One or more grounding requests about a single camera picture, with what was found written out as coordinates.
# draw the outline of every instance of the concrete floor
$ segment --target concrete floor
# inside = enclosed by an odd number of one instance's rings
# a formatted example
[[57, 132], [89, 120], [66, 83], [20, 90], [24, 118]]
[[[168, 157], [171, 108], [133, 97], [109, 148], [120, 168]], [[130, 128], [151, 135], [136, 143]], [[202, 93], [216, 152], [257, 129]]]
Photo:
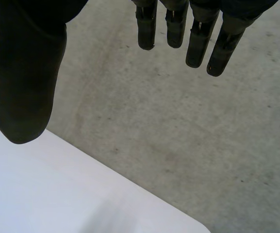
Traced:
[[68, 24], [48, 129], [208, 227], [280, 233], [280, 1], [248, 28], [224, 74], [137, 45], [135, 6], [90, 0]]

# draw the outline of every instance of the black finger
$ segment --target black finger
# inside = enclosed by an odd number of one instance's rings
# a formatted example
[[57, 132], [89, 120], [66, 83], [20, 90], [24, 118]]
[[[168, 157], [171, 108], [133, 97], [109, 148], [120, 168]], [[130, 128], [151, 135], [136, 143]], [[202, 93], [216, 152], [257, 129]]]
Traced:
[[201, 4], [193, 0], [191, 1], [191, 7], [194, 22], [189, 38], [186, 64], [192, 68], [198, 68], [202, 63], [218, 18], [219, 7], [215, 0]]
[[0, 130], [22, 144], [49, 121], [66, 27], [44, 30], [14, 2], [0, 0]]
[[138, 44], [144, 50], [151, 50], [155, 44], [156, 34], [156, 13], [158, 0], [154, 0], [150, 5], [142, 7], [147, 1], [134, 1], [136, 7], [136, 19], [138, 24]]
[[167, 9], [165, 16], [167, 22], [168, 45], [177, 49], [183, 43], [189, 0], [183, 2], [178, 2], [176, 0], [162, 0], [162, 2], [166, 7], [170, 7]]
[[208, 74], [219, 76], [223, 73], [245, 29], [254, 21], [223, 14], [223, 24], [207, 66]]

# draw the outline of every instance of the white surface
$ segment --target white surface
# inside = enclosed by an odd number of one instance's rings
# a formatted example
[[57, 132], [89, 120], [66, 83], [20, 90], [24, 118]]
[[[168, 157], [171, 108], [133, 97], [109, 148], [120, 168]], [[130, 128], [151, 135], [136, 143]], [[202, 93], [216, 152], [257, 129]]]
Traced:
[[46, 131], [26, 145], [0, 133], [0, 233], [209, 231]]

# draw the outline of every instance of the white board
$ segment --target white board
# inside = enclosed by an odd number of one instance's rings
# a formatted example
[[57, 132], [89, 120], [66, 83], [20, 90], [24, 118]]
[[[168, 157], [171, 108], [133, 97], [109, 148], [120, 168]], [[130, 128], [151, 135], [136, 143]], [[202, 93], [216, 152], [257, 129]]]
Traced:
[[0, 133], [0, 233], [210, 233], [201, 223], [45, 131]]

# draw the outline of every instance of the robotic hand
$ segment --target robotic hand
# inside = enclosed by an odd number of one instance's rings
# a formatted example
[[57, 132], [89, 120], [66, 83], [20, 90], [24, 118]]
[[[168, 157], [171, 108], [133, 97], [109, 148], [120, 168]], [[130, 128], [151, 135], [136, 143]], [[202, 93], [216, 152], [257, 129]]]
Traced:
[[[158, 0], [132, 0], [136, 5], [138, 44], [144, 50], [154, 47]], [[223, 73], [245, 29], [278, 0], [160, 0], [167, 8], [167, 41], [173, 48], [182, 45], [188, 4], [194, 22], [191, 29], [186, 64], [198, 68], [208, 47], [219, 11], [223, 12], [214, 50], [207, 65], [212, 76]]]
[[[0, 130], [13, 143], [36, 139], [46, 128], [66, 48], [66, 25], [88, 0], [0, 0]], [[154, 46], [157, 0], [137, 5], [138, 41]], [[182, 44], [189, 0], [161, 0], [166, 6], [168, 44]], [[186, 63], [200, 66], [218, 12], [224, 23], [208, 64], [220, 75], [246, 27], [277, 0], [191, 0], [194, 24]]]

